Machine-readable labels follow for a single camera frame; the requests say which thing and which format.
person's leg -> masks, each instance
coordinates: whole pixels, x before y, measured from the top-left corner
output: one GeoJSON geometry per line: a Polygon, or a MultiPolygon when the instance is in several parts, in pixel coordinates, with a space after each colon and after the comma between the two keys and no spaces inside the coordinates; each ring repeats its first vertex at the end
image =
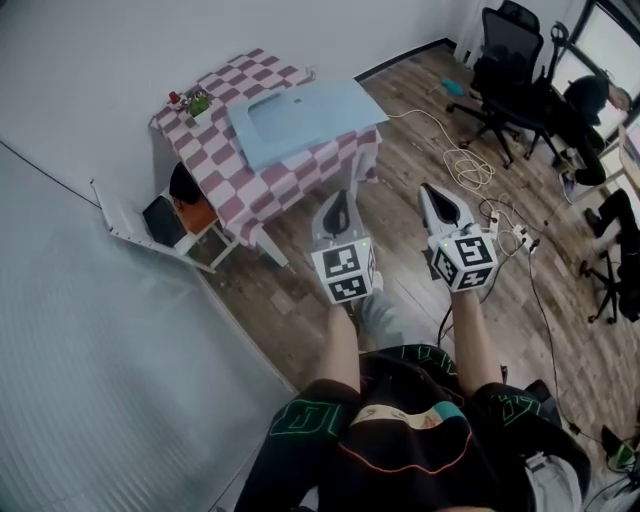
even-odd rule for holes
{"type": "Polygon", "coordinates": [[[582,158],[585,168],[578,169],[574,178],[580,185],[595,186],[604,183],[607,174],[598,157],[599,152],[591,145],[588,134],[577,139],[576,151],[582,158]]]}
{"type": "Polygon", "coordinates": [[[596,213],[588,208],[584,211],[587,224],[591,227],[596,238],[600,238],[611,223],[618,219],[623,237],[634,237],[638,231],[636,218],[631,208],[631,201],[624,190],[616,190],[598,208],[596,213]]]}
{"type": "MultiPolygon", "coordinates": [[[[381,283],[382,277],[374,281],[381,283]]],[[[384,296],[381,286],[374,287],[373,293],[354,309],[360,324],[373,338],[377,349],[425,342],[415,326],[404,319],[398,308],[384,296]]]]}
{"type": "Polygon", "coordinates": [[[604,167],[600,162],[600,154],[592,145],[587,132],[575,138],[575,149],[582,158],[585,168],[568,171],[560,175],[562,192],[569,203],[576,197],[576,185],[596,186],[607,179],[604,167]]]}

white cable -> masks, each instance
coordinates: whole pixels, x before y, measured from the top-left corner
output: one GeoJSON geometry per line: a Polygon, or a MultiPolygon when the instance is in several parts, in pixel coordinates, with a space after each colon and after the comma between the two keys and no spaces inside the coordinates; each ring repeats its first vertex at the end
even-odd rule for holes
{"type": "MultiPolygon", "coordinates": [[[[444,136],[447,138],[449,143],[454,147],[454,149],[449,149],[442,153],[442,159],[444,161],[444,164],[447,166],[447,170],[449,171],[449,174],[451,174],[453,181],[455,181],[459,186],[461,186],[465,190],[468,190],[472,194],[475,194],[479,198],[486,201],[484,196],[480,194],[478,191],[482,187],[488,185],[489,182],[491,181],[491,178],[496,173],[495,169],[491,166],[491,164],[489,164],[487,161],[480,158],[473,151],[459,148],[456,145],[456,143],[451,140],[451,137],[449,137],[449,134],[444,129],[444,126],[442,125],[442,123],[436,117],[432,116],[428,112],[425,112],[424,110],[420,110],[419,108],[416,108],[416,109],[410,110],[409,112],[405,112],[404,114],[400,114],[398,116],[391,116],[388,114],[387,115],[392,118],[401,118],[409,114],[413,114],[414,112],[420,112],[426,116],[429,116],[436,123],[438,123],[438,126],[442,130],[442,133],[444,133],[444,136]],[[461,158],[454,161],[455,157],[453,157],[453,154],[455,153],[460,154],[461,158]],[[469,164],[470,167],[466,169],[461,168],[460,166],[463,164],[465,165],[469,164]]],[[[494,211],[493,205],[489,201],[486,201],[486,202],[489,203],[489,206],[491,207],[491,211],[494,211]]]]}
{"type": "MultiPolygon", "coordinates": [[[[431,92],[433,92],[438,87],[435,87],[435,88],[431,89],[430,91],[428,91],[427,94],[430,94],[431,92]]],[[[455,181],[459,186],[461,186],[465,190],[468,190],[472,194],[475,194],[478,197],[480,197],[484,202],[486,202],[491,207],[491,211],[492,212],[500,213],[507,220],[507,222],[511,226],[511,229],[514,229],[515,228],[515,224],[511,221],[511,218],[509,217],[509,215],[507,215],[503,210],[496,210],[493,207],[493,205],[491,204],[491,201],[487,200],[482,194],[480,194],[480,192],[478,192],[482,187],[484,187],[484,186],[489,184],[489,182],[491,181],[491,178],[496,173],[496,170],[493,168],[493,166],[489,162],[487,162],[486,160],[480,158],[473,151],[469,151],[468,149],[459,148],[456,145],[456,143],[451,140],[451,137],[449,137],[449,134],[444,129],[444,126],[442,125],[440,120],[437,119],[436,117],[432,116],[428,112],[425,112],[424,110],[416,108],[416,109],[409,110],[408,112],[405,112],[404,114],[400,114],[400,115],[397,115],[397,116],[392,116],[392,115],[389,115],[389,114],[387,114],[387,116],[391,117],[391,118],[399,119],[399,118],[407,116],[409,114],[413,114],[414,112],[420,112],[421,114],[424,114],[424,115],[430,117],[436,123],[438,123],[438,126],[442,130],[442,133],[444,133],[444,136],[447,138],[449,143],[454,147],[454,149],[449,149],[449,150],[444,151],[442,153],[442,159],[444,160],[444,164],[447,166],[447,170],[449,171],[449,174],[453,178],[453,181],[455,181]],[[447,157],[449,155],[453,155],[455,153],[459,153],[459,154],[462,155],[462,158],[459,158],[458,160],[456,160],[455,163],[453,163],[453,161],[451,162],[451,163],[453,163],[453,169],[455,169],[456,174],[454,174],[454,172],[453,172],[453,170],[451,168],[451,163],[447,159],[447,157]],[[467,164],[467,163],[470,164],[470,166],[471,166],[470,168],[467,168],[467,169],[461,169],[460,168],[460,165],[467,164]]],[[[506,192],[503,192],[502,194],[500,194],[500,196],[498,196],[498,201],[501,201],[501,198],[502,198],[503,195],[507,195],[507,197],[509,197],[509,195],[506,192]]],[[[511,201],[511,215],[512,216],[515,213],[515,211],[516,211],[515,204],[513,203],[513,201],[511,201]]],[[[509,231],[507,229],[503,229],[501,231],[498,231],[498,235],[496,236],[496,240],[498,242],[498,247],[500,247],[500,250],[502,251],[502,253],[505,256],[507,256],[507,258],[510,258],[511,256],[513,256],[517,252],[517,249],[514,250],[514,252],[507,252],[504,249],[504,247],[502,246],[502,242],[500,242],[500,235],[503,234],[503,233],[508,233],[513,237],[513,239],[515,241],[515,247],[518,247],[518,237],[516,237],[516,235],[515,235],[515,233],[513,233],[513,231],[509,231]]]]}
{"type": "Polygon", "coordinates": [[[519,249],[518,237],[515,235],[513,231],[509,231],[508,229],[503,229],[502,231],[498,231],[498,235],[496,236],[496,241],[498,242],[498,247],[500,247],[502,254],[504,254],[507,258],[511,258],[511,256],[513,256],[515,253],[518,252],[518,249],[519,249]],[[502,233],[507,233],[513,237],[513,240],[515,241],[515,249],[513,250],[513,252],[507,252],[504,250],[504,247],[502,247],[502,242],[500,242],[500,235],[502,233]]]}

wooden floor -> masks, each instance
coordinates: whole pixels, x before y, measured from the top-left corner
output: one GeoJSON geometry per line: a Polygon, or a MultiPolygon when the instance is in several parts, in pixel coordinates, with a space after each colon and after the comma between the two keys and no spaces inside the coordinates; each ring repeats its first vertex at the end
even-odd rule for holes
{"type": "MultiPolygon", "coordinates": [[[[424,109],[459,141],[471,135],[477,124],[463,113],[445,112],[450,99],[442,88],[428,94],[441,77],[465,85],[470,79],[444,46],[395,64],[363,85],[387,113],[424,109]]],[[[417,113],[393,119],[380,126],[380,133],[384,140],[377,165],[380,182],[360,187],[360,213],[375,241],[385,292],[422,326],[425,340],[433,342],[450,301],[444,285],[431,280],[421,253],[426,234],[418,210],[418,186],[426,181],[448,187],[468,201],[477,220],[480,199],[454,184],[442,161],[450,145],[427,116],[417,113]]],[[[518,155],[525,152],[515,143],[512,147],[518,155]]],[[[538,293],[554,338],[561,404],[589,435],[599,438],[605,423],[621,437],[631,436],[639,403],[640,322],[632,325],[622,319],[608,326],[605,315],[596,324],[587,323],[587,316],[596,310],[595,288],[578,277],[580,262],[596,262],[596,254],[610,244],[615,230],[610,229],[609,241],[595,241],[580,209],[565,208],[558,174],[550,166],[551,153],[544,144],[531,161],[518,157],[509,171],[501,166],[499,145],[492,135],[472,149],[496,168],[482,194],[514,201],[529,226],[543,229],[544,220],[562,205],[533,256],[538,293]]],[[[313,214],[332,192],[335,188],[330,185],[314,191],[267,226],[289,258],[289,268],[277,268],[240,248],[216,275],[207,276],[240,324],[298,388],[312,378],[322,349],[327,303],[309,257],[309,230],[313,214]]],[[[504,211],[517,219],[508,207],[504,211]]],[[[502,228],[508,228],[506,222],[502,228]]],[[[505,248],[512,247],[510,237],[504,236],[503,242],[505,248]]],[[[542,378],[553,390],[549,341],[523,251],[505,264],[483,308],[501,362],[509,367],[509,383],[526,386],[542,378]]],[[[451,348],[451,341],[445,346],[451,348]]],[[[584,437],[579,441],[601,469],[602,450],[584,437]]]]}

shoe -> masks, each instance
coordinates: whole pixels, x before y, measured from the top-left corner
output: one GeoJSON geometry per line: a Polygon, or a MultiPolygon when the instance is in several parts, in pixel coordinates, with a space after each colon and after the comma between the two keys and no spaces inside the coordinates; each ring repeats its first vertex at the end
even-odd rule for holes
{"type": "Polygon", "coordinates": [[[576,182],[569,178],[566,172],[563,172],[558,178],[560,179],[560,185],[562,185],[564,198],[569,204],[573,204],[573,200],[576,198],[576,182]]]}
{"type": "Polygon", "coordinates": [[[371,283],[371,286],[373,286],[376,290],[384,290],[384,279],[382,278],[382,274],[377,270],[373,273],[373,281],[371,283]]]}
{"type": "Polygon", "coordinates": [[[589,227],[591,228],[591,231],[593,231],[593,234],[596,236],[596,238],[600,238],[602,235],[604,235],[602,219],[598,217],[591,208],[587,208],[584,212],[582,212],[582,214],[584,215],[584,219],[587,221],[587,224],[589,224],[589,227]]]}

baseboard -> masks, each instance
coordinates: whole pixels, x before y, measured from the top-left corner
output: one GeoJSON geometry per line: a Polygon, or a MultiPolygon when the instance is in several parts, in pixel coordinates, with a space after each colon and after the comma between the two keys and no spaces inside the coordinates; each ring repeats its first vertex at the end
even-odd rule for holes
{"type": "Polygon", "coordinates": [[[368,71],[365,71],[364,73],[359,74],[357,77],[355,77],[355,79],[358,82],[361,82],[362,80],[365,80],[367,78],[369,78],[370,76],[375,75],[376,73],[379,73],[380,71],[382,71],[383,69],[388,68],[389,66],[395,64],[396,62],[400,62],[401,60],[404,59],[408,59],[409,57],[413,57],[414,55],[421,53],[425,50],[428,50],[430,48],[435,48],[436,46],[440,46],[441,44],[447,45],[449,48],[455,48],[456,47],[456,43],[454,43],[451,39],[447,38],[447,37],[443,37],[442,39],[437,39],[431,43],[425,44],[423,46],[419,46],[418,48],[414,48],[413,50],[409,50],[408,52],[402,53],[400,55],[398,55],[397,57],[394,57],[393,59],[387,60],[385,62],[383,62],[382,64],[378,64],[376,67],[371,68],[368,71]]]}

